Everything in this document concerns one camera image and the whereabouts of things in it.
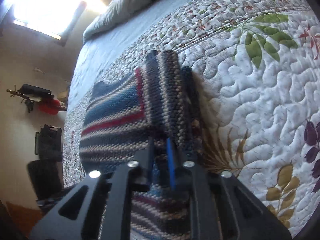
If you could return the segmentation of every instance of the bed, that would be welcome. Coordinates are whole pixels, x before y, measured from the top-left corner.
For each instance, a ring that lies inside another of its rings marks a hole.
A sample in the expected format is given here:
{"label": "bed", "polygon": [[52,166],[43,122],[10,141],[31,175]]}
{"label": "bed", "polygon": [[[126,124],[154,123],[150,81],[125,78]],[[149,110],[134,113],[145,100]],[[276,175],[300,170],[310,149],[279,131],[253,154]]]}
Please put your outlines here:
{"label": "bed", "polygon": [[232,171],[301,239],[319,218],[319,38],[306,0],[157,0],[96,33],[71,83],[65,187],[84,178],[79,142],[93,85],[120,80],[151,49],[171,49],[196,79],[206,168]]}

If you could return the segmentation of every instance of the quilted bedspread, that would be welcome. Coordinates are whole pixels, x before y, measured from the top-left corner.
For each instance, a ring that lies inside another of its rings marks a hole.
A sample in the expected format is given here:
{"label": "quilted bedspread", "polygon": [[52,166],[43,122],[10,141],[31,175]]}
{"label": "quilted bedspread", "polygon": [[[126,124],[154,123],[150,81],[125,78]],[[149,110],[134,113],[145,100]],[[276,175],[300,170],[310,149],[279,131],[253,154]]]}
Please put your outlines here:
{"label": "quilted bedspread", "polygon": [[[319,39],[305,0],[191,0],[97,81],[124,77],[150,49],[175,50],[197,81],[207,169],[232,171],[295,236],[320,201]],[[84,177],[78,151],[90,94],[67,115],[65,186]]]}

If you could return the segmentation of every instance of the silver screw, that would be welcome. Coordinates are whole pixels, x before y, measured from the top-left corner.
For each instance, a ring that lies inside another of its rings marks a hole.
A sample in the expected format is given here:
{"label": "silver screw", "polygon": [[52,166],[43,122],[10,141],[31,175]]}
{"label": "silver screw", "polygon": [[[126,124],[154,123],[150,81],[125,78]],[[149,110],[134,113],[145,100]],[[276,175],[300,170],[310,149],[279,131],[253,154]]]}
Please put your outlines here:
{"label": "silver screw", "polygon": [[192,161],[186,161],[183,163],[183,167],[186,167],[186,168],[192,168],[193,166],[195,166],[195,163]]}
{"label": "silver screw", "polygon": [[139,166],[139,163],[137,161],[129,161],[128,162],[128,166],[130,168],[135,168],[135,167],[138,167]]}
{"label": "silver screw", "polygon": [[221,172],[221,177],[230,178],[231,176],[232,176],[232,173],[230,171]]}

